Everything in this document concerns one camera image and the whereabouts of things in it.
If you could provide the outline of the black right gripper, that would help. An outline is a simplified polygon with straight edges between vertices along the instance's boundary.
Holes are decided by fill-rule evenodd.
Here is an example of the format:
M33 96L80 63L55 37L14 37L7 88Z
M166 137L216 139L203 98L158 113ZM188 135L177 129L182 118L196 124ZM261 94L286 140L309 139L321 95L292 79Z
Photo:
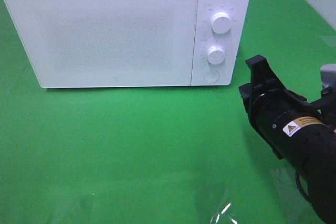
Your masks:
M328 123L322 109L284 87L267 59L246 60L250 83L239 87L248 120L279 159L327 160Z

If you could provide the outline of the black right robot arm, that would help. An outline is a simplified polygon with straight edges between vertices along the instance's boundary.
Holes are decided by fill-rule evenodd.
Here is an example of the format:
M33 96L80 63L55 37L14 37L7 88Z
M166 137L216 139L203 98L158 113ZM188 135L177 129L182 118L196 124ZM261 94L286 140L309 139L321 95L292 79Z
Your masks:
M335 65L321 67L321 98L287 89L261 55L246 61L250 82L239 87L248 120L279 159L296 172L300 192L325 223L335 223Z

